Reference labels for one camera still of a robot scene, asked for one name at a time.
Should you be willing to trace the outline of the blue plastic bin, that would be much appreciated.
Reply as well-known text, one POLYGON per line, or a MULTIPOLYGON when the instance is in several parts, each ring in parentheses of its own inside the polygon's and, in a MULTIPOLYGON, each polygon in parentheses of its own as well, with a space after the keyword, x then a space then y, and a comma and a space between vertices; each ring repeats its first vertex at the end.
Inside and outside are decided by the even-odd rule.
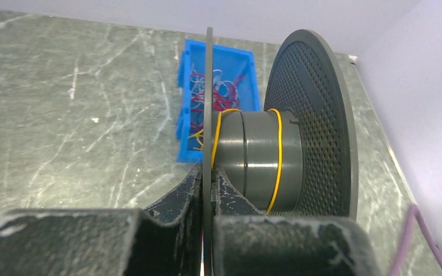
MULTIPOLYGON (((177 161, 180 163, 202 160, 205 48, 204 42, 185 40, 178 67, 178 86, 182 90, 182 107, 176 123, 176 138, 180 141, 177 161)), ((213 54, 213 110, 260 111, 253 52, 214 45, 213 54)))

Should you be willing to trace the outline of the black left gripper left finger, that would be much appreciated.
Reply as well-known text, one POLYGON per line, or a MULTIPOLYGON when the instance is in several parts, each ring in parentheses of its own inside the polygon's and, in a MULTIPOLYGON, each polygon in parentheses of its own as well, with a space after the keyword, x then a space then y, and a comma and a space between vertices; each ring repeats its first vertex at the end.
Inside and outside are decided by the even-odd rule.
POLYGON ((196 164, 146 209, 15 209, 0 217, 0 275, 199 275, 196 164))

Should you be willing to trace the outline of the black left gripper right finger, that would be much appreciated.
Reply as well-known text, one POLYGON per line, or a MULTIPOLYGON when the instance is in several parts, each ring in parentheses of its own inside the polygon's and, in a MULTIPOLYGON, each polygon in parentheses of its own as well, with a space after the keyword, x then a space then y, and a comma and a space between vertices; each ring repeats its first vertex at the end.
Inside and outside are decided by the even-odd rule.
POLYGON ((338 216, 268 216, 213 170, 213 275, 381 275, 367 234, 338 216))

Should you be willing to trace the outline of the black cable spool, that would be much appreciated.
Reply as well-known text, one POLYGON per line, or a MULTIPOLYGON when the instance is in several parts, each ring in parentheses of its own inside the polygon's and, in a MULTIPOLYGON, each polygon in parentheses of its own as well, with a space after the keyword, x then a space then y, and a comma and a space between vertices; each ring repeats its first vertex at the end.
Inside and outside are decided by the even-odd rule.
POLYGON ((207 29, 202 223, 205 275, 212 273, 213 170, 268 216, 356 220, 358 156, 351 102, 328 43, 296 30, 272 66, 262 111, 212 109, 213 30, 207 29))

